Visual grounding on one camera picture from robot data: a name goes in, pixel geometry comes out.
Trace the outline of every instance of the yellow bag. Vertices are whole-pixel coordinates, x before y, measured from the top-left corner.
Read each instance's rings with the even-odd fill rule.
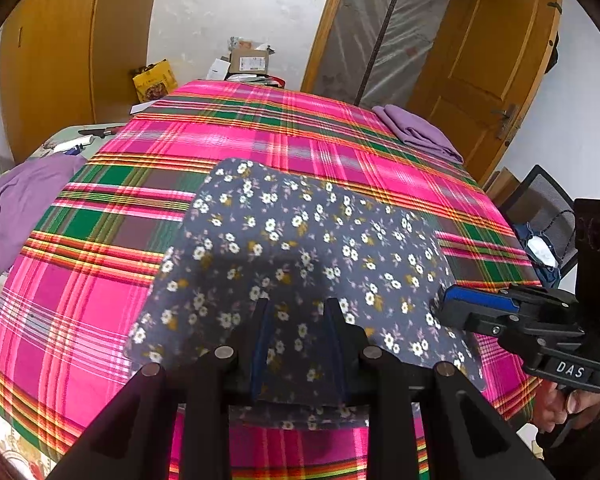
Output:
[[[178,87],[178,82],[171,71],[171,65],[163,59],[159,63],[141,68],[140,73],[134,77],[134,85],[138,99],[145,103],[165,97]]]

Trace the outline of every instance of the black sleeve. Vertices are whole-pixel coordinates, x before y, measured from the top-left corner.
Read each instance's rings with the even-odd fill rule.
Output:
[[[600,469],[600,420],[571,431],[557,448],[545,449],[544,464],[556,480],[591,478]]]

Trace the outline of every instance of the wooden wardrobe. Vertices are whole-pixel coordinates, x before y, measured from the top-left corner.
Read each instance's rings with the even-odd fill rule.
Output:
[[[22,0],[2,30],[0,99],[16,163],[76,124],[128,120],[154,0]]]

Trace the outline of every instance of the human hand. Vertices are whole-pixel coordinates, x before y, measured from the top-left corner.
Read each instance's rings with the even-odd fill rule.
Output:
[[[541,432],[551,433],[556,424],[564,424],[567,415],[579,413],[572,428],[581,430],[600,418],[600,394],[575,390],[568,398],[557,389],[557,384],[543,380],[536,392],[532,423]]]

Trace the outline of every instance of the mesh chair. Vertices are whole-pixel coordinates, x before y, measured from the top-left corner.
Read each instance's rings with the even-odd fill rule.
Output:
[[[545,230],[560,261],[561,276],[573,269],[578,257],[573,200],[545,170],[536,164],[499,209],[509,225],[528,222],[533,231]]]

